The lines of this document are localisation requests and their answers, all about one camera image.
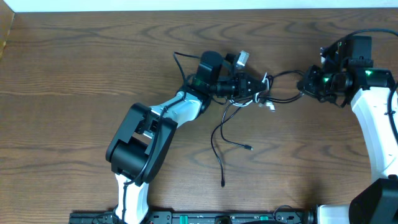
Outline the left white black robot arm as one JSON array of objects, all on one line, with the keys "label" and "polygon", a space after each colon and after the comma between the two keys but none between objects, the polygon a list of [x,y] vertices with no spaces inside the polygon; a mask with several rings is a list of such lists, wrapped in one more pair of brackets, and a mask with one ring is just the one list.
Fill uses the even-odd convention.
[{"label": "left white black robot arm", "polygon": [[245,51],[226,56],[203,52],[197,71],[182,76],[183,85],[172,99],[155,106],[135,103],[128,109],[106,151],[119,187],[118,223],[141,223],[146,217],[149,183],[181,125],[197,119],[216,98],[242,108],[269,89],[266,76],[258,79],[245,70],[248,57]]}]

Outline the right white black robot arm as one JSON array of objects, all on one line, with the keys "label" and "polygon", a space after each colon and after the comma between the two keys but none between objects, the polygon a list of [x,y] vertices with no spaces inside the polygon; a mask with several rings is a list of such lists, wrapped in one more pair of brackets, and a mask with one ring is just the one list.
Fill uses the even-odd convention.
[{"label": "right white black robot arm", "polygon": [[372,38],[364,33],[321,49],[322,66],[311,66],[297,85],[319,102],[351,107],[371,165],[370,186],[348,205],[319,205],[313,223],[397,223],[397,82],[390,70],[374,67]]}]

